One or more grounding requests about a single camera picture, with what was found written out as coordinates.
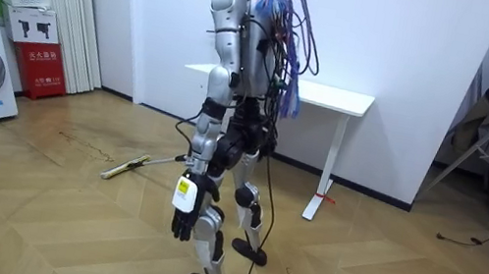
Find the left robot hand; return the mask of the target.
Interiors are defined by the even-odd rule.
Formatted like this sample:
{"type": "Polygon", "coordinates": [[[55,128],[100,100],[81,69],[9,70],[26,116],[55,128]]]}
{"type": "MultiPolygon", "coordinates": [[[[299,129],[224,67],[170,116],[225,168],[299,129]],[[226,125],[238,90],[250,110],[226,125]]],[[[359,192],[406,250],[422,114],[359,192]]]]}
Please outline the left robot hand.
{"type": "Polygon", "coordinates": [[[204,201],[211,196],[219,201],[218,186],[206,174],[196,174],[187,169],[176,183],[172,205],[175,208],[171,231],[180,241],[189,241],[193,226],[205,207],[204,201]]]}

